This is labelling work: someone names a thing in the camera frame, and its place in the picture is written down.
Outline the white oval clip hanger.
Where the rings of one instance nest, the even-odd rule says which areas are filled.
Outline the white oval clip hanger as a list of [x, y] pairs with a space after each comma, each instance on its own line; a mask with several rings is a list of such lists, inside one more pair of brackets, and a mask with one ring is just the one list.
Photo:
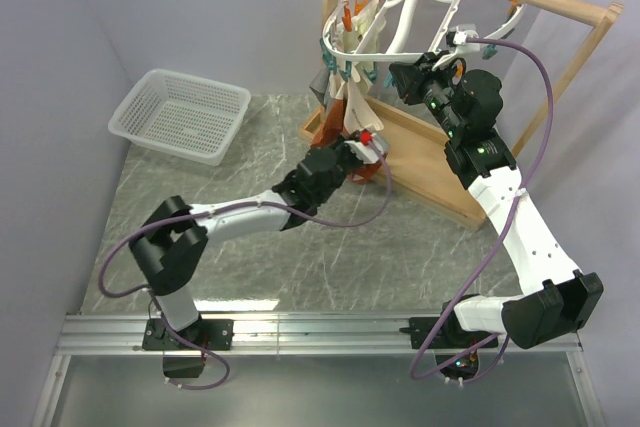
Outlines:
[[355, 52], [344, 52], [343, 6], [348, 3], [352, 15], [370, 0], [339, 0], [328, 15], [321, 34], [323, 56], [328, 60], [362, 65], [366, 62], [412, 62], [423, 53], [446, 48], [449, 28], [460, 24], [475, 24], [481, 37], [503, 38], [515, 30], [524, 14], [520, 0], [380, 0], [379, 10], [371, 29], [385, 20], [380, 31], [378, 51], [364, 54], [371, 31]]

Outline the orange underwear with beige waistband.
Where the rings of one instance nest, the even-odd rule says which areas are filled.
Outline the orange underwear with beige waistband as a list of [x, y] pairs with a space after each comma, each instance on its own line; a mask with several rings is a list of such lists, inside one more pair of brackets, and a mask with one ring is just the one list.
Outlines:
[[[380, 133], [383, 129], [382, 121], [373, 112], [359, 85], [353, 80], [348, 80], [345, 82], [344, 99], [335, 102], [329, 111], [325, 110], [324, 120], [312, 137], [310, 146], [320, 148], [352, 136], [357, 131]], [[371, 181], [381, 168], [381, 161], [373, 165], [364, 165], [359, 177], [348, 179], [355, 184], [364, 184]]]

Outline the wooden clothes rack with tray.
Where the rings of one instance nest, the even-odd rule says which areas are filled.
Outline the wooden clothes rack with tray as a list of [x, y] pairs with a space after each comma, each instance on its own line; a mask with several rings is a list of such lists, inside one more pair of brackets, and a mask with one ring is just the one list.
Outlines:
[[527, 6], [584, 23], [590, 33], [547, 99], [556, 101], [622, 12], [580, 0], [323, 0], [318, 108], [302, 133], [325, 146], [366, 129], [390, 145], [353, 180], [386, 178], [449, 218], [479, 228], [473, 185], [514, 177], [523, 143], [495, 123], [500, 83], [466, 58], [503, 46]]

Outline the white plastic perforated basket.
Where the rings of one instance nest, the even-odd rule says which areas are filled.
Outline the white plastic perforated basket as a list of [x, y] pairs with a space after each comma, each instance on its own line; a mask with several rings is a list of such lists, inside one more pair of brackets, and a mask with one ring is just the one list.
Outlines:
[[154, 69], [119, 104], [108, 130], [139, 147], [218, 166], [250, 101], [245, 88]]

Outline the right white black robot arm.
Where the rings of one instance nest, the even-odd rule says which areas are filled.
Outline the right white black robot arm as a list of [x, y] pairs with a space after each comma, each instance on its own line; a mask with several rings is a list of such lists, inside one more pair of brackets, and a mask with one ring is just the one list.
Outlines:
[[480, 205], [515, 268], [520, 294], [488, 297], [464, 293], [444, 304], [437, 325], [460, 347], [476, 332], [507, 335], [529, 349], [583, 328], [604, 286], [583, 273], [562, 249], [534, 205], [515, 157], [495, 128], [503, 107], [501, 81], [479, 69], [454, 77], [426, 53], [413, 63], [394, 62], [390, 74], [407, 105], [425, 104], [447, 136], [446, 161]]

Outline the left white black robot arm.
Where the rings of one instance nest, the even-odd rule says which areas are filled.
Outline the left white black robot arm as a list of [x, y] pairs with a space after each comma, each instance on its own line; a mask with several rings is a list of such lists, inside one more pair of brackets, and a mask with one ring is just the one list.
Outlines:
[[147, 219], [129, 249], [167, 321], [178, 348], [206, 347], [203, 320], [188, 287], [208, 243], [260, 232], [285, 231], [314, 218], [345, 179], [378, 157], [368, 144], [341, 137], [313, 147], [283, 181], [236, 202], [188, 204], [173, 196]]

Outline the aluminium mounting rail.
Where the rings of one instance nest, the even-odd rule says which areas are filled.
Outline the aluminium mounting rail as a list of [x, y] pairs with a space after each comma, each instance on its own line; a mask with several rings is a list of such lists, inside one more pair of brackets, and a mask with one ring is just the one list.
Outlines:
[[[409, 319], [430, 312], [213, 312], [207, 320], [231, 326], [224, 357], [249, 355], [409, 355]], [[187, 349], [148, 348], [145, 315], [68, 316], [55, 353], [60, 356], [166, 355], [194, 356]]]

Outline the grey underwear with white waistband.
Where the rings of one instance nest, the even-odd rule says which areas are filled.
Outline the grey underwear with white waistband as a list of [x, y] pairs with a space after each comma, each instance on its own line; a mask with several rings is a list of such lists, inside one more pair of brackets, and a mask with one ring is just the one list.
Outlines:
[[345, 81], [338, 72], [333, 73], [326, 66], [320, 68], [309, 88], [326, 111], [329, 111], [335, 102], [344, 99]]

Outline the pale yellow hanging underwear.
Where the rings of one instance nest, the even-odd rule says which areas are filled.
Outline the pale yellow hanging underwear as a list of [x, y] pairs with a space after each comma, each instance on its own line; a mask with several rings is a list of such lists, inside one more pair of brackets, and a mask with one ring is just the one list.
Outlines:
[[362, 49], [362, 53], [374, 54], [378, 51], [379, 34], [386, 26], [386, 21], [380, 21], [374, 29], [371, 29], [371, 26], [378, 13], [379, 4], [380, 0], [370, 0], [359, 10], [358, 14], [352, 15], [348, 3], [344, 3], [343, 33], [341, 34], [341, 45], [344, 52], [355, 52], [369, 31], [371, 31], [369, 41]]

